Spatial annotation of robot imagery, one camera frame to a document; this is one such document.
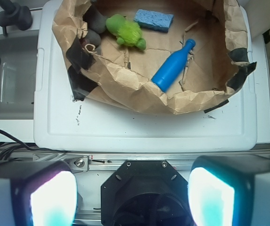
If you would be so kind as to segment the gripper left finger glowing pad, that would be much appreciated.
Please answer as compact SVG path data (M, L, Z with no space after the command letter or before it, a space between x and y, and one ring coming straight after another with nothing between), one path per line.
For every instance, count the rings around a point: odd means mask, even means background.
M0 226L71 226L77 182L64 161L0 161Z

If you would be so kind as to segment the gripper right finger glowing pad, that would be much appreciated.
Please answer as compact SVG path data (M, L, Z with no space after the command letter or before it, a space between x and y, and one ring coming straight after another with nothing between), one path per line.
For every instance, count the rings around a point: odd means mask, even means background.
M270 226L270 156L199 156L188 202L197 226Z

